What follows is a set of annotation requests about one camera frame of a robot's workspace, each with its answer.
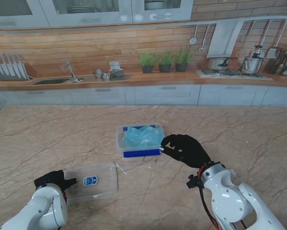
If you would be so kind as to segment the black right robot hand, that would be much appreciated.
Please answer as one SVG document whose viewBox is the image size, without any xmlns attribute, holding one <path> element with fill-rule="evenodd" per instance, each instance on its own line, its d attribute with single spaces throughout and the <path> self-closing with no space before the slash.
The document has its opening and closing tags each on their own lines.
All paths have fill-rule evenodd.
<svg viewBox="0 0 287 230">
<path fill-rule="evenodd" d="M 189 135 L 169 135 L 163 138 L 161 147 L 164 149 L 164 154 L 192 168 L 200 169 L 203 165 L 211 162 L 202 145 Z"/>
</svg>

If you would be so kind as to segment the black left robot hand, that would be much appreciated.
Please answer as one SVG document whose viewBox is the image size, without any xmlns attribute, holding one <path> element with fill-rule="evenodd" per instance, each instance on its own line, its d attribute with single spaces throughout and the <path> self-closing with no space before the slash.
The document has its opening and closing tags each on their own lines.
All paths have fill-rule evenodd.
<svg viewBox="0 0 287 230">
<path fill-rule="evenodd" d="M 35 187 L 38 188 L 44 184 L 55 184 L 62 192 L 78 182 L 77 178 L 66 180 L 64 178 L 64 171 L 52 171 L 34 180 Z"/>
</svg>

